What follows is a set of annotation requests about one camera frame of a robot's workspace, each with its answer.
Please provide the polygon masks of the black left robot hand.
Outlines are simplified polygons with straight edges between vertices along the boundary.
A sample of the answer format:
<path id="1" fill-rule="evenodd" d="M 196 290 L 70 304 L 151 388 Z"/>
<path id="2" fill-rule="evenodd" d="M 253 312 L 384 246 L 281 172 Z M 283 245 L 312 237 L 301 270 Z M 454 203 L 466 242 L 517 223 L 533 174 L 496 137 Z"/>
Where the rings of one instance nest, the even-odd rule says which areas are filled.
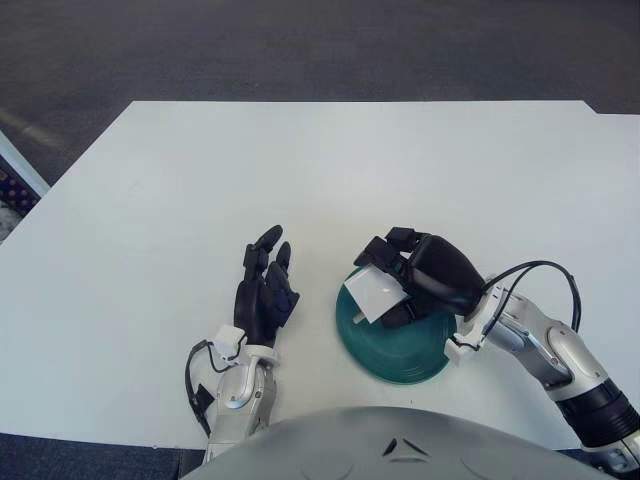
<path id="1" fill-rule="evenodd" d="M 282 234 L 282 226 L 275 225 L 245 248 L 244 277 L 236 291 L 233 323 L 245 332 L 248 345 L 272 348 L 278 330 L 300 299 L 289 282 L 291 245 L 285 241 L 270 260 Z"/>

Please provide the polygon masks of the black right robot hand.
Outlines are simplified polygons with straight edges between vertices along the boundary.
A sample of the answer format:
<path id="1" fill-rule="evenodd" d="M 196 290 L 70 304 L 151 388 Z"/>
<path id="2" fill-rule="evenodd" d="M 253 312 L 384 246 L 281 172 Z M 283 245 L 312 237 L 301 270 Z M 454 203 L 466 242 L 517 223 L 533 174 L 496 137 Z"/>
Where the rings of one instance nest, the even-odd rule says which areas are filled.
<path id="1" fill-rule="evenodd" d="M 396 280 L 408 298 L 382 314 L 397 329 L 444 310 L 466 316 L 479 304 L 485 281 L 470 260 L 444 238 L 394 227 L 374 237 L 356 257 L 357 267 L 375 266 Z"/>

